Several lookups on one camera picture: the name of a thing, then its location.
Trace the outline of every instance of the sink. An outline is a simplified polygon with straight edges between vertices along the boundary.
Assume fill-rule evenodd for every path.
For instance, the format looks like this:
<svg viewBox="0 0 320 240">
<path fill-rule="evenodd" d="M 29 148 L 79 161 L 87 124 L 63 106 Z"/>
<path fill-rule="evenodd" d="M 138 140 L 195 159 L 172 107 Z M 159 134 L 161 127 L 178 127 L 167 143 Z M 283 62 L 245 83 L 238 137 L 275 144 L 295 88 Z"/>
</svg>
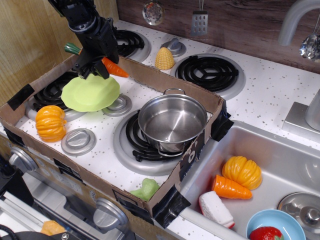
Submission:
<svg viewBox="0 0 320 240">
<path fill-rule="evenodd" d="M 255 161 L 262 170 L 261 185 L 252 198 L 226 199 L 222 202 L 234 218 L 232 229 L 209 221 L 200 214 L 198 197 L 210 191 L 212 176 L 221 175 L 223 164 L 232 156 Z M 252 215 L 276 209 L 287 195 L 308 192 L 320 196 L 320 151 L 280 137 L 240 121 L 234 121 L 219 142 L 210 139 L 180 184 L 181 194 L 191 206 L 181 216 L 225 240 L 245 239 Z"/>
</svg>

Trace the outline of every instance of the stainless steel pot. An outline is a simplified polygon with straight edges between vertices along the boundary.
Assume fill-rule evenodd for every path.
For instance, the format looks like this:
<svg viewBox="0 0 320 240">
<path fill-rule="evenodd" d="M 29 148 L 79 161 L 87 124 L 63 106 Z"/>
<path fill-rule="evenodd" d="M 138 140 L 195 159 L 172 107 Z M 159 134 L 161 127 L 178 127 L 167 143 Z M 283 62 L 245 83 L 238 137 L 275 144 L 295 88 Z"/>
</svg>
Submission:
<svg viewBox="0 0 320 240">
<path fill-rule="evenodd" d="M 166 94 L 170 90 L 183 94 Z M 205 129 L 207 120 L 207 111 L 202 104 L 180 88 L 167 89 L 163 95 L 151 99 L 138 115 L 144 137 L 166 157 L 183 154 Z"/>
</svg>

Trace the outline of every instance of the green toy vegetable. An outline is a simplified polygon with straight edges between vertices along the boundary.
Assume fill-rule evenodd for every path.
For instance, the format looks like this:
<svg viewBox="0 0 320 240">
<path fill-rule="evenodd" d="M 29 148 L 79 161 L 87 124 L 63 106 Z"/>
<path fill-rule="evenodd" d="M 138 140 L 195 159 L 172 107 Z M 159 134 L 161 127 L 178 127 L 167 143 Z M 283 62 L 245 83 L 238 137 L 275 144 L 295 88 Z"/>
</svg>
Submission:
<svg viewBox="0 0 320 240">
<path fill-rule="evenodd" d="M 130 193 L 146 202 L 156 193 L 160 188 L 154 179 L 145 178 L 142 181 L 142 187 L 137 190 L 133 190 Z"/>
</svg>

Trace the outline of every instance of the wooden backsplash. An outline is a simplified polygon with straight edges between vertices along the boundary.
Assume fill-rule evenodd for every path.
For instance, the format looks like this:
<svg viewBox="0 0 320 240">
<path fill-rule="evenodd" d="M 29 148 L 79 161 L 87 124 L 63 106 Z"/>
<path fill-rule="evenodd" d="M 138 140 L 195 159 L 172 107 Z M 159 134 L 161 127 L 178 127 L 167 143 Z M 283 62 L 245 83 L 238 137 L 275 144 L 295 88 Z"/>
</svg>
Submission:
<svg viewBox="0 0 320 240">
<path fill-rule="evenodd" d="M 99 14 L 119 19 L 116 0 L 95 0 Z M 70 56 L 67 42 L 80 46 L 68 21 L 48 0 L 0 0 L 0 106 L 26 84 Z"/>
<path fill-rule="evenodd" d="M 158 26 L 144 20 L 145 0 L 117 0 L 119 19 L 320 74 L 320 63 L 299 55 L 302 41 L 314 30 L 319 10 L 305 14 L 291 45 L 281 46 L 278 44 L 281 25 L 296 0 L 205 0 L 203 10 L 208 11 L 208 33 L 197 37 L 191 37 L 190 31 L 193 11 L 199 10 L 199 1 L 159 1 L 164 5 L 165 17 Z"/>
</svg>

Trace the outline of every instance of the cardboard box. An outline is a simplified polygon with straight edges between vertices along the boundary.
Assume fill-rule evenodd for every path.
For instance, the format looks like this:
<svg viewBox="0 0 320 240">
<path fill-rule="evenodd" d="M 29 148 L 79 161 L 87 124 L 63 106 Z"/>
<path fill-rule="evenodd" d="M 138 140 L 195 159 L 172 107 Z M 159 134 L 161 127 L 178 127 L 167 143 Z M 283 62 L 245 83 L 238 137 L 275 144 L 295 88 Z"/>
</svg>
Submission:
<svg viewBox="0 0 320 240">
<path fill-rule="evenodd" d="M 204 132 L 192 142 L 191 146 L 173 169 L 167 181 L 165 181 L 154 196 L 146 202 L 99 178 L 72 161 L 68 156 L 54 150 L 45 143 L 25 133 L 23 130 L 15 127 L 17 122 L 25 114 L 24 103 L 63 73 L 69 71 L 73 67 L 76 59 L 77 56 L 68 58 L 45 75 L 21 89 L 11 100 L 0 108 L 0 122 L 5 127 L 7 135 L 11 135 L 9 139 L 18 139 L 16 143 L 21 145 L 21 147 L 31 148 L 50 159 L 58 159 L 67 168 L 76 172 L 84 182 L 120 202 L 135 216 L 141 217 L 149 222 L 151 218 L 153 218 L 165 228 L 175 218 L 175 215 L 178 215 L 188 206 L 188 201 L 179 194 L 179 184 L 209 139 L 211 126 L 222 110 L 223 98 L 193 83 L 175 78 L 152 67 L 123 57 L 120 58 L 119 66 L 126 70 L 137 82 L 161 92 L 170 88 L 183 89 L 187 96 L 198 100 L 208 112 L 212 113 L 212 117 L 208 120 Z"/>
</svg>

